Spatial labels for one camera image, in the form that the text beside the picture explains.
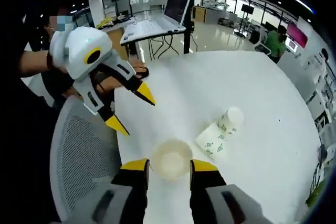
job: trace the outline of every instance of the white paper cup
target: white paper cup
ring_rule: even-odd
[[[218,128],[217,123],[213,122],[195,139],[195,142],[207,155],[213,159],[220,159],[224,153],[223,140],[222,131]]]
[[[217,121],[217,126],[225,133],[234,134],[244,122],[243,112],[237,107],[229,108],[226,113]]]
[[[168,140],[152,153],[150,166],[153,171],[167,180],[181,178],[190,170],[190,160],[193,159],[193,152],[189,145],[180,140]]]

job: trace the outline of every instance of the cable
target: cable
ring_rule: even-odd
[[[169,46],[162,52],[162,53],[160,53],[160,55],[157,57],[158,59],[160,58],[160,56],[164,53],[164,52],[166,52],[171,46],[172,46],[172,42],[173,42],[173,35],[171,35],[171,39],[170,39],[170,44],[169,44]]]
[[[196,46],[196,52],[198,52],[198,45],[197,43],[195,42],[195,39],[194,39],[194,36],[192,34],[191,35],[191,38],[193,39],[193,42],[195,43],[195,46]]]
[[[175,51],[175,53],[177,53],[177,55],[179,55],[179,53],[172,46],[170,46],[170,47]]]
[[[152,54],[151,54],[150,39],[148,39],[148,51],[149,51],[149,56],[151,57],[151,61],[152,61],[153,58],[152,58]]]
[[[153,54],[153,56],[155,56],[156,53],[157,53],[157,52],[161,49],[161,47],[163,47],[163,45],[164,45],[164,42],[163,42],[163,36],[162,36],[161,38],[162,38],[162,41],[152,39],[152,40],[154,40],[154,41],[156,41],[156,42],[160,42],[160,43],[161,43],[160,47],[155,51],[155,53]]]

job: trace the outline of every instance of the laptop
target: laptop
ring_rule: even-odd
[[[190,0],[168,0],[164,14],[126,27],[120,45],[151,38],[157,35],[185,31],[184,17]]]

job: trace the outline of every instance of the office chair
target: office chair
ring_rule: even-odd
[[[254,48],[254,51],[263,52],[264,54],[269,56],[271,54],[271,49],[269,49],[268,47],[264,45],[264,42],[266,41],[266,37],[267,37],[266,31],[261,26],[260,31],[259,31],[259,40],[257,43],[254,44],[253,48]]]
[[[39,97],[43,97],[47,104],[52,107],[54,103],[54,99],[51,97],[51,95],[48,93],[46,87],[44,86],[44,83],[42,81],[42,76],[40,73],[32,76],[32,78],[29,80],[29,83],[27,86]]]
[[[117,134],[75,96],[60,111],[50,150],[50,184],[61,221],[78,199],[109,183],[121,166]]]
[[[325,125],[320,131],[320,140],[324,144],[325,148],[336,143],[336,120]]]

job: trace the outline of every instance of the mesh chair back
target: mesh chair back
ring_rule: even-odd
[[[117,135],[99,116],[71,96],[61,109],[50,150],[50,183],[62,221],[76,201],[111,179],[121,166]]]

